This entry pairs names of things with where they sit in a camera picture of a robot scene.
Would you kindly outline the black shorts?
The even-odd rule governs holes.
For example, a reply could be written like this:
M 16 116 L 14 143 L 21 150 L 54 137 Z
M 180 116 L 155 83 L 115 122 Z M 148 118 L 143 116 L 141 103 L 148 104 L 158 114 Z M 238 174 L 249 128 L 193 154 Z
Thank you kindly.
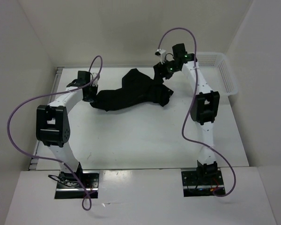
M 158 71 L 157 65 L 154 65 L 153 69 L 153 78 L 136 68 L 131 69 L 122 78 L 121 88 L 99 91 L 96 100 L 90 105 L 106 112 L 126 109 L 145 102 L 164 107 L 169 103 L 174 91 L 163 84 L 163 74 Z

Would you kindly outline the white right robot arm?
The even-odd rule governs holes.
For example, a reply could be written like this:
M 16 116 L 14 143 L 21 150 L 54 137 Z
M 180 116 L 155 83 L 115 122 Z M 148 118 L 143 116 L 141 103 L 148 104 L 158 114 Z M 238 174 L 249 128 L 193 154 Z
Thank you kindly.
M 213 127 L 218 113 L 220 94 L 208 85 L 204 78 L 197 58 L 193 53 L 187 53 L 184 44 L 172 47 L 173 60 L 166 59 L 167 52 L 158 48 L 155 55 L 160 62 L 155 71 L 161 78 L 170 79 L 175 72 L 182 72 L 194 92 L 191 109 L 188 115 L 195 122 L 198 129 L 198 140 L 201 150 L 197 158 L 196 179 L 200 184 L 207 184 L 217 173 L 218 165 L 214 147 Z

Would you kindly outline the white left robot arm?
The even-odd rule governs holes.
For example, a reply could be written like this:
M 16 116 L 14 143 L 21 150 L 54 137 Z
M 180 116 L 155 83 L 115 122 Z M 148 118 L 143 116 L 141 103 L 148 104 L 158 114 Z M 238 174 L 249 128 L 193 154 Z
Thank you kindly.
M 79 71 L 63 94 L 49 104 L 37 107 L 36 138 L 51 150 L 60 165 L 59 176 L 49 175 L 49 178 L 69 188 L 81 188 L 84 175 L 69 145 L 68 113 L 81 101 L 95 101 L 99 77 L 96 73 Z

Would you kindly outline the white plastic basket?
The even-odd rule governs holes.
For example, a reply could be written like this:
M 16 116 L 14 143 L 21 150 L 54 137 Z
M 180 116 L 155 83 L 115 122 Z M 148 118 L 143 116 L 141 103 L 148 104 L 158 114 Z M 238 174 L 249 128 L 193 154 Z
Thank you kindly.
M 229 60 L 221 52 L 198 52 L 198 65 L 208 85 L 222 96 L 238 93 L 237 81 Z

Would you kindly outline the aluminium frame rail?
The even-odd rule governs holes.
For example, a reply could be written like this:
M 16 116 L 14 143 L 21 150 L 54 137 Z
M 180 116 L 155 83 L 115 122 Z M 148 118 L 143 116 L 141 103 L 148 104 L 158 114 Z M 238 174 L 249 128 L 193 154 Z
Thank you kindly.
M 47 104 L 39 105 L 37 107 L 37 144 L 35 154 L 30 161 L 29 170 L 36 170 L 39 159 L 50 159 L 49 157 L 42 157 L 37 154 L 40 144 L 44 144 L 47 147 L 49 147 L 51 144 L 53 144 L 55 147 L 58 146 L 58 144 L 62 144 L 61 132 L 63 131 L 66 109 L 64 106 L 49 106 L 49 103 L 52 102 L 52 96 L 57 95 L 57 89 L 62 70 L 62 67 L 57 68 L 53 88 L 50 92 Z

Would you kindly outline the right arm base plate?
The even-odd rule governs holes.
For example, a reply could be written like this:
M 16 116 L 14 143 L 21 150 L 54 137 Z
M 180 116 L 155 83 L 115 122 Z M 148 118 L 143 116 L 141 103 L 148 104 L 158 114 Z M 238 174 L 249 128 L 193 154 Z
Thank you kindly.
M 225 195 L 225 187 L 220 170 L 209 178 L 199 178 L 195 169 L 182 170 L 182 185 L 184 197 L 199 197 Z

